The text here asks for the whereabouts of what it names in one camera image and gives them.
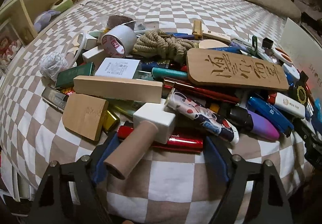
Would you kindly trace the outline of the white lighter red cap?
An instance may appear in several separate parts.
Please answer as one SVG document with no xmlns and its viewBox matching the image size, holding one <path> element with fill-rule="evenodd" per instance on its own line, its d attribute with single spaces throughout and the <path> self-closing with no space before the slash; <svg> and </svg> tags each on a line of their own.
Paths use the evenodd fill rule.
<svg viewBox="0 0 322 224">
<path fill-rule="evenodd" d="M 304 105 L 280 92 L 270 94 L 267 98 L 267 101 L 276 108 L 281 109 L 297 118 L 305 118 Z"/>
</svg>

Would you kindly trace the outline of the red glossy lighter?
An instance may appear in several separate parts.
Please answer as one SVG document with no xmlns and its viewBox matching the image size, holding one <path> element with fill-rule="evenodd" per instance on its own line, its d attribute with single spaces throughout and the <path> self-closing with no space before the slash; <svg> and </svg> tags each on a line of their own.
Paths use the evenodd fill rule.
<svg viewBox="0 0 322 224">
<path fill-rule="evenodd" d="M 203 139 L 185 135 L 183 131 L 174 131 L 166 144 L 153 142 L 151 147 L 173 152 L 187 152 L 200 154 L 203 150 Z"/>
</svg>

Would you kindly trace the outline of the blue lighter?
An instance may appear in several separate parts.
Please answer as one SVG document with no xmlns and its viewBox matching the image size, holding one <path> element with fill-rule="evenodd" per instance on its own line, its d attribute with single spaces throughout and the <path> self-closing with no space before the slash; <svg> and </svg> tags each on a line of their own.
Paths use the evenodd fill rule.
<svg viewBox="0 0 322 224">
<path fill-rule="evenodd" d="M 247 104 L 266 118 L 280 133 L 286 137 L 291 135 L 294 130 L 293 124 L 276 107 L 257 97 L 250 97 Z"/>
</svg>

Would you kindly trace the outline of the purple lighter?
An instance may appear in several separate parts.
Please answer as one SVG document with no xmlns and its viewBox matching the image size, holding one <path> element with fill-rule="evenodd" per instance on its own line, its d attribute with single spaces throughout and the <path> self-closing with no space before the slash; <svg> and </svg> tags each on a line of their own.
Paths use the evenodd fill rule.
<svg viewBox="0 0 322 224">
<path fill-rule="evenodd" d="M 247 112 L 252 117 L 253 121 L 251 133 L 259 135 L 269 141 L 277 141 L 279 139 L 279 132 L 266 118 L 249 110 L 247 110 Z"/>
</svg>

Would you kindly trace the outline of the rounded wooden board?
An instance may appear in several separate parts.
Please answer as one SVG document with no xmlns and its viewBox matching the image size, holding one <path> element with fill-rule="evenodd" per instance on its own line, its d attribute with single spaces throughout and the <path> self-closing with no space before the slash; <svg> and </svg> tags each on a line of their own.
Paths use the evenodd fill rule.
<svg viewBox="0 0 322 224">
<path fill-rule="evenodd" d="M 73 93 L 67 99 L 62 121 L 66 129 L 98 141 L 108 108 L 108 101 L 98 97 Z"/>
</svg>

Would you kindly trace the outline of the black round tin gold emblem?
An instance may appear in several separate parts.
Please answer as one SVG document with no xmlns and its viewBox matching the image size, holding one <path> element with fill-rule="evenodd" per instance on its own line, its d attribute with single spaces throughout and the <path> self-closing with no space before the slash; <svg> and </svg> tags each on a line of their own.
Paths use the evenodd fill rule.
<svg viewBox="0 0 322 224">
<path fill-rule="evenodd" d="M 287 80 L 289 83 L 288 96 L 307 107 L 310 94 L 306 85 L 306 82 L 308 81 L 306 73 L 301 71 L 300 78 L 298 80 L 291 76 L 287 76 Z"/>
</svg>

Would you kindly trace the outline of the dark silver flat box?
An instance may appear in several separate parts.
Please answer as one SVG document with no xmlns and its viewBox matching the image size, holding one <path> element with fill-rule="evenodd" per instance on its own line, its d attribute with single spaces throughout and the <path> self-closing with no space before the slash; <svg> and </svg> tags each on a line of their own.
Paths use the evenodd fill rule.
<svg viewBox="0 0 322 224">
<path fill-rule="evenodd" d="M 45 102 L 47 102 L 50 106 L 54 107 L 61 113 L 64 112 L 67 100 L 69 98 L 68 95 L 49 86 L 45 87 L 41 94 L 41 97 Z"/>
</svg>

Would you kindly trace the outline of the light wooden block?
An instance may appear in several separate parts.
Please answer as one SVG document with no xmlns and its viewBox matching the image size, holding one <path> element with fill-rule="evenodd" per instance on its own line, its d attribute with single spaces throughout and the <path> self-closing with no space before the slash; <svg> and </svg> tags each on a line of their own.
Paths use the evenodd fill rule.
<svg viewBox="0 0 322 224">
<path fill-rule="evenodd" d="M 78 94 L 104 99 L 161 103 L 163 84 L 139 79 L 77 76 L 74 90 Z"/>
</svg>

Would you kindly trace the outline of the white cardboard shoe box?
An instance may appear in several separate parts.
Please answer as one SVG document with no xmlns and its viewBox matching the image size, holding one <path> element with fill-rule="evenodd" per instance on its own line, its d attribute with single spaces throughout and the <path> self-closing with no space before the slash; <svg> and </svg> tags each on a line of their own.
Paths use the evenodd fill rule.
<svg viewBox="0 0 322 224">
<path fill-rule="evenodd" d="M 308 75 L 308 87 L 315 98 L 321 98 L 321 46 L 290 18 L 285 23 L 279 45 L 290 56 L 294 66 Z"/>
</svg>

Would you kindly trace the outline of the orange white scissors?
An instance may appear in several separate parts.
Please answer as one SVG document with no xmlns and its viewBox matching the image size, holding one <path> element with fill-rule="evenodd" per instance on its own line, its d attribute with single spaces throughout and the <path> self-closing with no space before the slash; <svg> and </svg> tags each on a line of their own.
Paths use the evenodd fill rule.
<svg viewBox="0 0 322 224">
<path fill-rule="evenodd" d="M 273 51 L 274 56 L 278 60 L 282 61 L 283 63 L 285 63 L 289 66 L 293 65 L 292 59 L 289 57 L 289 55 L 285 51 L 283 51 L 283 49 L 275 47 L 272 49 L 272 51 Z"/>
</svg>

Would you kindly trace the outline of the white charger box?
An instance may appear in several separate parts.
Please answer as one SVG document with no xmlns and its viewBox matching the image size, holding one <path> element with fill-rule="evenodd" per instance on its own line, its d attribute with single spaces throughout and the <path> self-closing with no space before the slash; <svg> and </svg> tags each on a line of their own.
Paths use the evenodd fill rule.
<svg viewBox="0 0 322 224">
<path fill-rule="evenodd" d="M 133 79 L 141 70 L 141 61 L 123 58 L 105 58 L 95 76 Z"/>
</svg>

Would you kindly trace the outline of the white mesh ball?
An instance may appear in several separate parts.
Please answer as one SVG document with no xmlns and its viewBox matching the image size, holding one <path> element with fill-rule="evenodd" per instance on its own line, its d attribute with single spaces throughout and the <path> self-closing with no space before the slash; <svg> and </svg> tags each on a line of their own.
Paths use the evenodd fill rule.
<svg viewBox="0 0 322 224">
<path fill-rule="evenodd" d="M 68 68 L 69 64 L 62 53 L 51 52 L 43 55 L 39 62 L 39 71 L 45 78 L 56 81 L 58 74 Z"/>
</svg>

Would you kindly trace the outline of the white tape roll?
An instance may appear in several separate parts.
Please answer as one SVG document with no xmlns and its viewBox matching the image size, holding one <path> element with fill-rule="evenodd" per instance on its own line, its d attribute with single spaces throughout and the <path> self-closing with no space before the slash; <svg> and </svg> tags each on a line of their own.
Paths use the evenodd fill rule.
<svg viewBox="0 0 322 224">
<path fill-rule="evenodd" d="M 101 45 L 107 57 L 125 58 L 136 43 L 135 32 L 126 25 L 118 25 L 104 34 Z"/>
</svg>

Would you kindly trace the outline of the purple plush toy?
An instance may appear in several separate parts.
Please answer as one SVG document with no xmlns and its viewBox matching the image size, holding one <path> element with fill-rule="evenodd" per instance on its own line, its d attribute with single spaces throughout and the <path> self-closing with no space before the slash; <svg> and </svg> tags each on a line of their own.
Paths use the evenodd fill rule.
<svg viewBox="0 0 322 224">
<path fill-rule="evenodd" d="M 56 10 L 48 10 L 43 13 L 41 13 L 34 21 L 34 28 L 37 33 L 42 31 L 45 27 L 48 26 L 50 21 L 60 15 L 60 11 Z"/>
</svg>

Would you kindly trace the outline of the green avocado plush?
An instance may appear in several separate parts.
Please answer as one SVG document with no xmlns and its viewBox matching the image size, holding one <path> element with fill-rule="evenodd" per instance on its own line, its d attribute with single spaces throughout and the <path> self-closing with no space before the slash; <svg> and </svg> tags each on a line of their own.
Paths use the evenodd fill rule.
<svg viewBox="0 0 322 224">
<path fill-rule="evenodd" d="M 74 3 L 72 0 L 57 0 L 54 4 L 52 4 L 50 9 L 62 13 L 71 8 L 73 5 Z"/>
</svg>

